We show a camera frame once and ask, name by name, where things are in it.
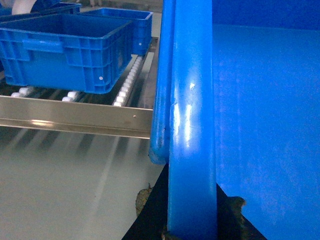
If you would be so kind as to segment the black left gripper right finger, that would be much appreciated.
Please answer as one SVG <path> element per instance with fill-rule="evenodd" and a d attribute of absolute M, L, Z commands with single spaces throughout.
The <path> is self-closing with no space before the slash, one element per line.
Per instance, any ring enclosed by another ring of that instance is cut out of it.
<path fill-rule="evenodd" d="M 228 196 L 216 186 L 217 238 L 219 240 L 265 240 L 266 237 L 244 217 L 242 210 L 247 204 L 241 196 Z"/>

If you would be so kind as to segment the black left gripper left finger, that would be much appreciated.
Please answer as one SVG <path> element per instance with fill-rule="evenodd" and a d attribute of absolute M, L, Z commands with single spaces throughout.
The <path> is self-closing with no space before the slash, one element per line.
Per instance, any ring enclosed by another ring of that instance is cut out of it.
<path fill-rule="evenodd" d="M 124 240 L 161 240 L 168 222 L 169 165 L 166 164 Z"/>

